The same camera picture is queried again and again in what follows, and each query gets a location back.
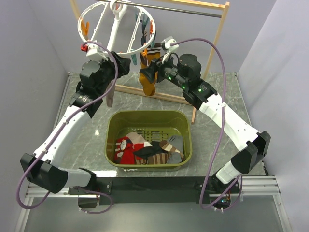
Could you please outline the white round clip hanger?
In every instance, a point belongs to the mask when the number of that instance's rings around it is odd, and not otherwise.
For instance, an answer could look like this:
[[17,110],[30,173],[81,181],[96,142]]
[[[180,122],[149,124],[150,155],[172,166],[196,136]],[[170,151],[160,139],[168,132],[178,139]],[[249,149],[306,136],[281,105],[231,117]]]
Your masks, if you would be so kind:
[[[97,8],[101,5],[104,7],[103,11],[101,12],[98,23],[93,30],[92,37],[88,38],[89,24],[84,23],[84,17],[86,16],[86,14],[89,11],[91,11],[94,8]],[[96,38],[97,32],[98,32],[98,30],[101,26],[101,23],[103,21],[103,18],[105,16],[107,9],[110,9],[110,11],[112,11],[113,15],[114,15],[114,22],[113,22],[112,30],[111,30],[111,33],[110,33],[110,38],[109,38],[109,41],[108,41],[107,50],[112,51],[112,49],[114,48],[114,44],[115,44],[115,41],[116,41],[116,36],[117,36],[117,33],[118,33],[120,23],[122,21],[122,18],[126,14],[127,7],[129,5],[134,7],[135,9],[137,9],[138,13],[135,15],[135,22],[136,23],[135,23],[135,27],[134,27],[133,32],[132,32],[132,36],[131,36],[127,51],[124,52],[124,53],[119,52],[118,54],[127,58],[129,56],[132,56],[134,54],[137,54],[137,53],[140,53],[140,52],[146,50],[147,47],[149,47],[149,46],[151,47],[152,45],[154,45],[155,44],[155,38],[156,38],[156,24],[155,24],[153,17],[144,7],[142,7],[140,5],[135,5],[133,2],[128,1],[128,0],[123,0],[123,1],[120,1],[120,2],[117,2],[115,0],[103,0],[103,1],[100,1],[100,2],[97,2],[97,3],[90,5],[80,14],[76,13],[75,15],[77,16],[78,33],[79,33],[79,36],[82,39],[82,41],[84,43],[91,41],[93,44],[96,44],[97,41],[95,40],[95,38]],[[147,34],[149,37],[146,37],[146,44],[141,45],[141,47],[138,48],[138,49],[133,49],[132,46],[133,46],[133,43],[136,39],[137,30],[139,28],[139,25],[141,25],[140,21],[141,20],[145,21],[147,19],[149,19],[149,23],[148,23],[147,26],[150,26],[150,32]]]

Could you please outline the red santa sock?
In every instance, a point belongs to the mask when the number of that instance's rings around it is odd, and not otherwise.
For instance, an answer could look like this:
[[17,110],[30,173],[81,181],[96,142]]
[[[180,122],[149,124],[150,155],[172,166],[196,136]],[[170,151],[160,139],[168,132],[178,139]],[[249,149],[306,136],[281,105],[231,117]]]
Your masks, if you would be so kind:
[[144,148],[145,142],[133,143],[128,137],[116,140],[113,161],[121,165],[135,164],[135,151]]

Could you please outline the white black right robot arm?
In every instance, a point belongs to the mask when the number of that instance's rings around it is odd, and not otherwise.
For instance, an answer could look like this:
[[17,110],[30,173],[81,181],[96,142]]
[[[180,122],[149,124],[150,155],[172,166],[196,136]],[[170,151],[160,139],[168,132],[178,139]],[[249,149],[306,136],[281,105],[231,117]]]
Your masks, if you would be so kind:
[[200,77],[201,64],[193,54],[159,58],[141,68],[149,82],[168,80],[182,89],[184,99],[201,113],[207,115],[234,143],[238,152],[228,163],[211,176],[207,187],[218,193],[224,192],[239,175],[248,174],[267,154],[271,136],[259,132],[247,124],[225,102],[209,83]]

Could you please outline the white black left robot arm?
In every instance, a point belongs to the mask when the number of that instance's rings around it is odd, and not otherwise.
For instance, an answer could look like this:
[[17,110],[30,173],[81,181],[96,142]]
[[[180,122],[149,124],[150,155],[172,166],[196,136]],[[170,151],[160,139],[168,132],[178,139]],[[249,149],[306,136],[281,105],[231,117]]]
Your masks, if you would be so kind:
[[85,194],[97,189],[97,176],[85,168],[60,167],[67,149],[101,106],[101,95],[107,93],[115,78],[130,72],[131,60],[112,52],[112,58],[83,64],[68,107],[44,143],[33,154],[25,153],[20,162],[29,182],[58,193],[63,188],[79,187]]

